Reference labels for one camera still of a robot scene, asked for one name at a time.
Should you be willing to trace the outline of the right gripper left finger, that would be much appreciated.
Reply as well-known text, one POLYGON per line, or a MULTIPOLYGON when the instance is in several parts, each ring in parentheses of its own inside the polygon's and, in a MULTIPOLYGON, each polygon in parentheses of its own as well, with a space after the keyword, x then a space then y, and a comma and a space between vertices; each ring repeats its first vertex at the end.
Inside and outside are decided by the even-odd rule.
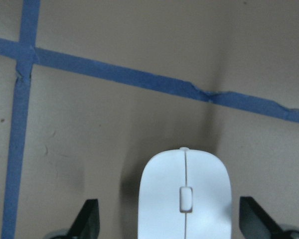
POLYGON ((67 233, 68 239, 97 239, 100 233, 98 199, 88 199, 67 233))

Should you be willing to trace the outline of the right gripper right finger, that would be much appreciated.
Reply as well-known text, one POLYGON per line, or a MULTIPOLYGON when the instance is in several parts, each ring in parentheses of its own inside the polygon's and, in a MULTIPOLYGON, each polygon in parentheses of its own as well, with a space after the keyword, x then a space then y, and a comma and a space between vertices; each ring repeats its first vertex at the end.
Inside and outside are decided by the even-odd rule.
POLYGON ((246 239, 280 239, 282 228, 253 197, 240 197, 239 228, 246 239))

